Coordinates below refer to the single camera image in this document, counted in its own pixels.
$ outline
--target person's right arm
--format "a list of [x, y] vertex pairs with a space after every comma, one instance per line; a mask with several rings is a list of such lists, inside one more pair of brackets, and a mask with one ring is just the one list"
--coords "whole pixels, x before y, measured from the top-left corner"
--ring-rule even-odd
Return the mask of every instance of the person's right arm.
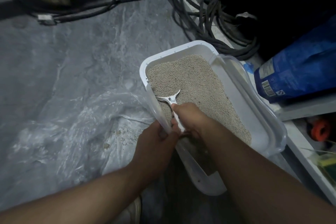
[[[202, 138], [233, 201], [249, 223], [335, 223], [336, 209], [254, 151], [193, 103], [173, 105], [185, 128]], [[178, 130], [176, 120], [173, 129]]]

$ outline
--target orange round object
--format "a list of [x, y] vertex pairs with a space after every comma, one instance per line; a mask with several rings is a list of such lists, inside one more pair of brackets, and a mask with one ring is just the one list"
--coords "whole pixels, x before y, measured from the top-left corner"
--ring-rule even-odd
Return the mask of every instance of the orange round object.
[[323, 142], [328, 139], [330, 135], [330, 123], [327, 120], [316, 120], [313, 122], [313, 129], [311, 130], [311, 137], [315, 141]]

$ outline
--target forearm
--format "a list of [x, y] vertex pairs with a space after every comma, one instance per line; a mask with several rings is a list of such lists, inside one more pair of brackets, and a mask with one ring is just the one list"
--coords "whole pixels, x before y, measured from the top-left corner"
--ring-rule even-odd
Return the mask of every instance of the forearm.
[[248, 221], [316, 223], [324, 216], [324, 222], [331, 223], [336, 218], [332, 206], [218, 122], [208, 121], [202, 138], [224, 184]]
[[141, 192], [144, 183], [130, 166], [85, 185], [20, 205], [0, 214], [1, 223], [105, 223]]

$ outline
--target litter box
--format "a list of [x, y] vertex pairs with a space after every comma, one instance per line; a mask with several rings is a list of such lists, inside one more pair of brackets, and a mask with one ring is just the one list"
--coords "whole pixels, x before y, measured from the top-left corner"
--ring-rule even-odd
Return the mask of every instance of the litter box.
[[[204, 41], [193, 41], [153, 55], [145, 59], [140, 66], [140, 77], [148, 93], [148, 104], [166, 132], [171, 131], [170, 123], [155, 98], [146, 73], [157, 64], [175, 61], [192, 54], [200, 55], [208, 61], [223, 83], [225, 93], [237, 115], [251, 133], [251, 147], [265, 157], [283, 151], [287, 137], [285, 126], [258, 96], [242, 64], [232, 56], [220, 56], [211, 44]], [[217, 196], [226, 191], [218, 172], [206, 175], [180, 142], [176, 145], [176, 150], [190, 179], [202, 193]]]

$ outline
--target person's left arm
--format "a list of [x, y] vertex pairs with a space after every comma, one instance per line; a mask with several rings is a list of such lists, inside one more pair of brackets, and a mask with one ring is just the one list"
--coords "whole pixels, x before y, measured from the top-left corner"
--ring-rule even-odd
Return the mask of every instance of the person's left arm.
[[159, 136], [155, 121], [139, 136], [132, 161], [124, 168], [0, 213], [0, 223], [105, 223], [114, 219], [166, 169], [178, 140]]

